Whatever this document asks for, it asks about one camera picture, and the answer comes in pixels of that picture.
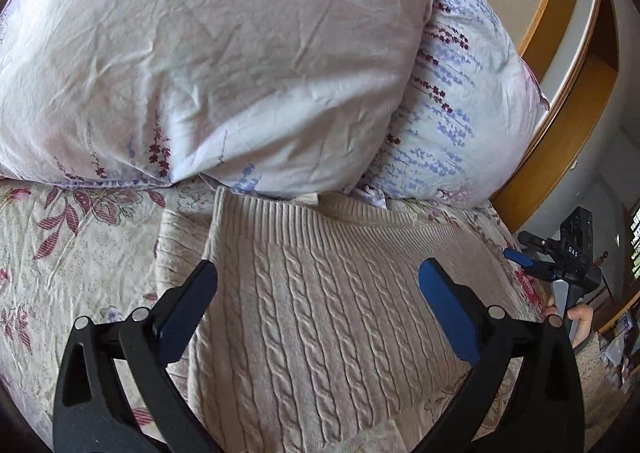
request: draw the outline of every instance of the white wall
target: white wall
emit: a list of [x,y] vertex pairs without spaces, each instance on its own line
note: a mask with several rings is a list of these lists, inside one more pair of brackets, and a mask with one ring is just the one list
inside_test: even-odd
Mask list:
[[601,256],[604,251],[609,252],[609,258],[604,261],[601,269],[614,298],[618,299],[622,296],[625,249],[617,245],[616,236],[620,236],[620,243],[623,244],[624,207],[601,176],[579,201],[579,205],[591,211],[593,218],[593,259]]
[[626,130],[618,131],[600,164],[600,173],[630,210],[640,199],[640,149]]
[[625,109],[640,111],[636,106],[640,97],[640,13],[632,0],[613,0],[613,5],[620,46],[618,79],[591,137],[578,154],[575,168],[564,174],[538,210],[522,226],[522,229],[543,238],[552,236],[558,230],[562,220],[591,188],[600,161],[617,137]]
[[576,0],[574,12],[566,26],[558,50],[544,77],[540,80],[540,88],[552,105],[559,100],[562,90],[571,79],[571,70],[580,59],[580,49],[586,42],[590,31],[590,19],[596,5],[597,0]]

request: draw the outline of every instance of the window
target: window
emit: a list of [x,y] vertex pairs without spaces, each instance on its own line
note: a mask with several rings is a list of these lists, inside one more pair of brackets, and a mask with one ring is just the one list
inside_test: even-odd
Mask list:
[[638,205],[632,217],[631,232],[633,233],[631,261],[634,263],[634,277],[638,278],[640,277],[640,206]]

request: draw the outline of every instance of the blue gripper pad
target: blue gripper pad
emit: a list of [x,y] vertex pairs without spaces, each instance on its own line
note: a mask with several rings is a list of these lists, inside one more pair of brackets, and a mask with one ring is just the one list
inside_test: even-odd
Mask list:
[[480,360],[479,314],[471,315],[468,309],[477,311],[484,305],[471,289],[455,284],[435,258],[421,263],[418,285],[458,359],[475,366]]
[[510,247],[507,247],[502,252],[502,254],[504,255],[504,258],[510,259],[511,261],[517,263],[518,265],[521,265],[522,267],[533,266],[533,260],[529,258],[529,256],[525,255],[524,253],[520,253],[515,249],[511,249]]
[[167,290],[158,300],[156,306],[171,305],[156,329],[158,361],[163,367],[180,360],[217,290],[218,270],[203,259],[184,284]]

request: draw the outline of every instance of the ribbed neckline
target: ribbed neckline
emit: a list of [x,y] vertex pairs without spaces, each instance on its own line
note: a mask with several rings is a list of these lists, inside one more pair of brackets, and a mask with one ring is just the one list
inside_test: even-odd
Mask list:
[[417,243],[424,242],[424,237],[452,232],[449,226],[418,224],[415,215],[381,210],[339,194],[322,196],[316,210],[293,202],[235,195],[220,188],[213,219],[219,220],[223,234],[229,231],[264,243],[321,249],[351,247],[362,239]]

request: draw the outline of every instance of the floral pillowcase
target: floral pillowcase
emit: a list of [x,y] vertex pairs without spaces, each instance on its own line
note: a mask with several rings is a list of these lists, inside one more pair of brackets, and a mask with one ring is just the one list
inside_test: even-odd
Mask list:
[[0,176],[108,189],[205,174],[284,198],[352,189],[432,1],[10,0]]
[[434,0],[402,103],[358,186],[479,205],[515,171],[544,109],[486,0]]

